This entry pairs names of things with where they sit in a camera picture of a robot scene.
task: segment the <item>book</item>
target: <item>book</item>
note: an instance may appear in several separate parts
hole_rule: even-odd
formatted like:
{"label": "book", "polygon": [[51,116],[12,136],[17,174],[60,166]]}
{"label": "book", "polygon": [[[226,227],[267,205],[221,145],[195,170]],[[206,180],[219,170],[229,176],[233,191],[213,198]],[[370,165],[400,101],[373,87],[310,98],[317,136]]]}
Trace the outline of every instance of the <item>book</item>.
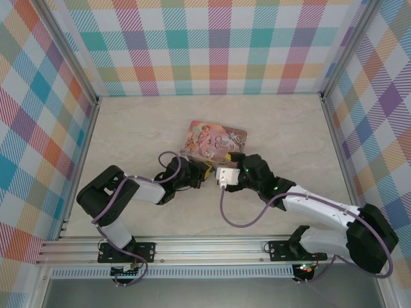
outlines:
{"label": "book", "polygon": [[243,153],[246,139],[245,130],[192,121],[181,154],[187,155],[190,159],[214,163],[213,167],[235,166],[235,163],[227,160],[226,154],[228,152]]}

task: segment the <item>marble surface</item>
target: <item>marble surface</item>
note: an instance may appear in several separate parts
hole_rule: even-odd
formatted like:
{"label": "marble surface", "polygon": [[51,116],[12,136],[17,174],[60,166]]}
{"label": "marble surface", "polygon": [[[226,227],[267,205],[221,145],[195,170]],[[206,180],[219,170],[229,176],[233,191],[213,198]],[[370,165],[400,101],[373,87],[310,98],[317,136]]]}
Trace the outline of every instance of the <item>marble surface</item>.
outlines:
{"label": "marble surface", "polygon": [[[275,175],[313,193],[349,203],[342,173],[317,95],[160,96],[104,98],[79,190],[111,164],[129,175],[154,177],[159,153],[179,151],[194,119],[248,131],[245,153],[260,154]],[[171,156],[164,156],[167,164]],[[200,190],[177,193],[163,206],[131,201],[121,217],[134,235],[291,234],[316,221],[269,209],[254,226],[233,228],[221,217],[220,188],[212,177]],[[253,191],[226,193],[226,215],[236,223],[253,220],[264,203]],[[78,204],[66,235],[98,235]]]}

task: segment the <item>beige floor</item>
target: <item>beige floor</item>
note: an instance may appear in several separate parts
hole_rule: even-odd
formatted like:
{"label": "beige floor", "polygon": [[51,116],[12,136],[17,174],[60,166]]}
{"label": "beige floor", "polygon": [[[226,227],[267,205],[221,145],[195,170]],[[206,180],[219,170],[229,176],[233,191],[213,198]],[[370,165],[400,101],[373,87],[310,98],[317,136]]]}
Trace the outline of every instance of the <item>beige floor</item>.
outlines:
{"label": "beige floor", "polygon": [[[194,119],[248,131],[245,153],[260,154],[275,175],[310,191],[349,203],[347,190],[317,95],[163,96],[104,98],[79,189],[111,164],[127,174],[154,177],[159,153],[178,151]],[[164,157],[168,163],[171,157]],[[121,217],[134,235],[291,234],[311,219],[269,209],[250,228],[230,227],[220,216],[214,178],[200,190],[180,192],[164,206],[132,201]],[[263,202],[252,191],[226,194],[227,216],[254,219]],[[98,235],[74,204],[66,235]]]}

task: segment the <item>book cover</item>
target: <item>book cover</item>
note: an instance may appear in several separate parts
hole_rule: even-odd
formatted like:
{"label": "book cover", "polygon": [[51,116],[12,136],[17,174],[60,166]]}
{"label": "book cover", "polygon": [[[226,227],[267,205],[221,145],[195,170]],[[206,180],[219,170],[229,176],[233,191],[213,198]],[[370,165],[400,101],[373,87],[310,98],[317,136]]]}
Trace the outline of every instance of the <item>book cover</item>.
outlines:
{"label": "book cover", "polygon": [[225,155],[228,152],[243,152],[247,132],[219,124],[193,121],[187,132],[182,155],[193,159],[232,164]]}

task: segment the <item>purple cable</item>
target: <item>purple cable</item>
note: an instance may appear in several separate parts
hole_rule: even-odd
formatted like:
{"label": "purple cable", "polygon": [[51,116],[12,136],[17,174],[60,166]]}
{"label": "purple cable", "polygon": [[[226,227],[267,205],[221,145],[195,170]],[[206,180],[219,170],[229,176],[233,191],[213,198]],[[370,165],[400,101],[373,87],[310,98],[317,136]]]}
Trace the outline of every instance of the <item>purple cable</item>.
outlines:
{"label": "purple cable", "polygon": [[126,255],[129,255],[129,256],[131,256],[131,257],[134,257],[134,258],[140,260],[140,261],[141,261],[142,263],[144,263],[145,266],[146,266],[146,268],[145,268],[144,271],[143,271],[143,274],[142,274],[140,277],[137,277],[137,278],[133,279],[133,281],[131,281],[131,282],[127,283],[127,284],[120,284],[120,283],[117,281],[117,277],[118,277],[119,274],[115,275],[115,276],[114,276],[114,281],[116,282],[117,286],[128,287],[128,286],[131,286],[131,285],[133,285],[133,284],[136,284],[136,283],[139,282],[141,279],[143,279],[143,277],[147,274],[147,271],[148,271],[148,263],[147,263],[146,259],[144,259],[144,258],[142,258],[142,257],[140,257],[139,255],[136,255],[136,254],[134,254],[134,253],[127,252],[127,251],[121,249],[120,247],[116,246],[112,241],[110,241],[110,240],[107,238],[107,236],[105,235],[105,233],[103,232],[103,230],[102,230],[100,227],[97,227],[97,231],[107,240],[107,242],[108,242],[108,243],[111,245],[111,247],[113,247],[115,250],[117,250],[117,251],[119,251],[119,252],[121,252],[121,253],[124,253],[124,254],[126,254]]}
{"label": "purple cable", "polygon": [[[341,206],[339,206],[339,205],[337,205],[337,204],[331,203],[331,202],[329,202],[329,201],[327,201],[327,200],[323,200],[323,199],[318,198],[318,197],[316,197],[316,196],[310,196],[310,195],[301,194],[301,193],[296,193],[296,192],[285,192],[285,193],[283,193],[283,194],[278,194],[277,196],[273,197],[269,202],[267,202],[267,204],[265,205],[264,209],[261,211],[261,213],[260,213],[253,221],[251,221],[250,223],[246,223],[245,225],[237,225],[237,224],[232,223],[231,221],[229,221],[228,218],[227,218],[227,216],[226,216],[225,213],[224,213],[224,210],[223,210],[224,189],[223,189],[223,190],[222,190],[222,193],[221,193],[221,198],[220,198],[220,212],[221,212],[221,215],[223,216],[223,219],[224,219],[229,225],[231,225],[231,226],[233,226],[233,227],[236,227],[236,228],[247,228],[247,227],[253,225],[254,223],[256,223],[257,221],[259,221],[260,218],[263,216],[263,214],[267,211],[267,208],[268,208],[271,204],[273,204],[273,202],[275,202],[276,199],[279,199],[279,198],[282,198],[282,197],[286,197],[286,196],[296,196],[296,197],[308,198],[308,199],[311,199],[311,200],[314,200],[314,201],[323,203],[323,204],[325,204],[325,205],[328,205],[328,206],[330,206],[330,207],[332,207],[332,208],[334,208],[334,209],[336,209],[336,210],[340,210],[340,211],[342,211],[342,212],[345,212],[347,215],[350,215],[351,217],[354,217],[355,219],[357,219],[357,220],[358,220],[360,223],[362,223],[368,230],[370,230],[370,232],[373,234],[373,236],[377,239],[377,241],[379,242],[379,244],[380,244],[381,247],[383,248],[383,250],[384,250],[384,252],[385,252],[385,255],[387,256],[387,260],[388,260],[388,264],[389,264],[389,270],[388,270],[388,272],[386,272],[386,274],[376,275],[376,274],[373,274],[373,273],[369,273],[369,272],[367,272],[367,271],[365,271],[365,272],[368,273],[370,276],[375,277],[375,278],[388,278],[388,277],[391,276],[391,274],[392,274],[392,272],[393,272],[393,270],[394,270],[394,263],[393,263],[393,261],[392,261],[392,257],[391,257],[391,254],[390,254],[388,248],[387,248],[387,245],[384,243],[383,239],[380,237],[380,235],[377,233],[377,231],[375,231],[375,229],[373,229],[373,227],[370,226],[370,224],[368,224],[368,222],[366,222],[366,221],[365,221],[364,219],[362,219],[360,216],[354,214],[353,212],[351,212],[351,211],[349,211],[349,210],[345,211],[345,208],[343,208],[343,207],[341,207]],[[338,257],[339,259],[341,259],[342,261],[344,261],[345,263],[347,263],[347,264],[349,264],[349,265],[352,265],[352,266],[355,266],[356,268],[359,268],[357,265],[351,264],[349,261],[345,260],[343,257],[340,257],[339,255],[336,255],[336,256],[333,257],[333,260],[331,261],[331,263],[329,264],[328,268],[327,268],[325,271],[327,271],[327,270],[329,269],[329,267],[335,262],[335,257]],[[323,273],[322,275],[320,275],[320,276],[312,279],[310,282],[317,281],[318,278],[323,277],[323,276],[324,276],[324,273]]]}
{"label": "purple cable", "polygon": [[104,214],[109,211],[109,209],[110,209],[111,206],[113,205],[114,201],[116,200],[118,194],[120,193],[121,188],[123,187],[123,185],[125,184],[125,182],[126,182],[127,180],[129,180],[129,179],[131,179],[131,178],[138,178],[138,179],[140,179],[140,180],[144,180],[144,181],[147,181],[147,182],[152,182],[152,183],[156,183],[156,184],[163,184],[163,183],[166,183],[166,182],[174,179],[174,178],[178,175],[178,173],[180,172],[180,169],[181,169],[181,159],[180,159],[179,155],[178,155],[177,153],[173,152],[173,151],[165,151],[165,152],[162,152],[162,153],[159,155],[159,162],[160,162],[160,164],[161,164],[163,167],[164,167],[164,165],[161,163],[161,157],[162,157],[164,154],[173,154],[173,155],[175,155],[175,156],[177,157],[177,160],[178,160],[178,162],[179,162],[179,166],[177,167],[177,170],[176,170],[176,172],[174,172],[173,175],[171,175],[169,178],[166,178],[165,180],[161,180],[161,181],[151,181],[151,180],[149,180],[149,179],[147,179],[147,178],[144,178],[144,177],[142,177],[142,176],[135,176],[135,175],[126,176],[126,177],[121,181],[120,185],[118,185],[118,187],[117,187],[117,189],[116,189],[116,192],[113,194],[113,197],[111,197],[111,199],[110,199],[110,201],[109,201],[109,204],[107,204],[107,206],[102,210],[102,212],[101,212],[100,214],[98,214],[98,215],[91,221],[91,223],[92,223],[93,225],[95,225],[95,224],[97,223],[97,221],[99,221],[100,218],[103,217]]}

